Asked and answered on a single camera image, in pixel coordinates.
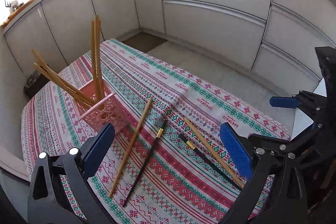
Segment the pink plastic lattice holder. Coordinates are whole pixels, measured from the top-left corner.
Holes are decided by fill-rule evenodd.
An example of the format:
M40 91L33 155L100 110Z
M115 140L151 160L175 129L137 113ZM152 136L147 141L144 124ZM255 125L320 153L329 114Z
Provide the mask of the pink plastic lattice holder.
M105 97L94 106L85 109L73 100L76 114L80 121L85 121L93 130L99 132L106 124L114 126L115 133L123 130L129 120L124 112L122 104L117 100L116 92L104 80Z

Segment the white lower kitchen cabinets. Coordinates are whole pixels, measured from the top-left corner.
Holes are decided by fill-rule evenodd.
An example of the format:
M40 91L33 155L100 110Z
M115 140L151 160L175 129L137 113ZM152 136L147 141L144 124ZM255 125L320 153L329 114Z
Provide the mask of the white lower kitchen cabinets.
M31 48L61 71L89 50L89 25L125 40L143 31L204 53L278 94L314 90L316 46L335 45L335 0L36 0L1 29L1 165L25 175L23 85Z

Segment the patterned red green tablecloth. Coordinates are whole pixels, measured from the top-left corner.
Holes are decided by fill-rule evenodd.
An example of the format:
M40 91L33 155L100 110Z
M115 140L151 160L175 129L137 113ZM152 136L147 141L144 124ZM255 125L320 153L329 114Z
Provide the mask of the patterned red green tablecloth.
M207 81L115 39L101 44L101 71L116 92L129 125L116 134L90 187L118 223L217 223L239 195L179 137L185 135L207 157L187 118L230 167L219 137L227 122L237 134L289 140L288 129L241 99ZM109 198L117 171L149 98L152 103L128 161ZM122 207L163 121L167 126L149 163Z

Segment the dark trash bin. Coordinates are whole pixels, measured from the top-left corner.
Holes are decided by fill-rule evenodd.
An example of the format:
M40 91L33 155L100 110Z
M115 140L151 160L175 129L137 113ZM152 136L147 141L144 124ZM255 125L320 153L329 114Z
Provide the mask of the dark trash bin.
M23 91L30 99L33 98L47 83L49 79L42 75L39 71L34 70L33 73L28 77Z

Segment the yellow cloth on counter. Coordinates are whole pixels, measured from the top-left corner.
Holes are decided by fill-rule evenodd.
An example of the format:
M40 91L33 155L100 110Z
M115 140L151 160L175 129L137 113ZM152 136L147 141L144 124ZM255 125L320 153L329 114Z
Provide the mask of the yellow cloth on counter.
M36 0L29 0L28 2L20 5L14 12L12 12L8 18L1 24L1 28L4 29L21 11L23 11L27 6L32 4Z

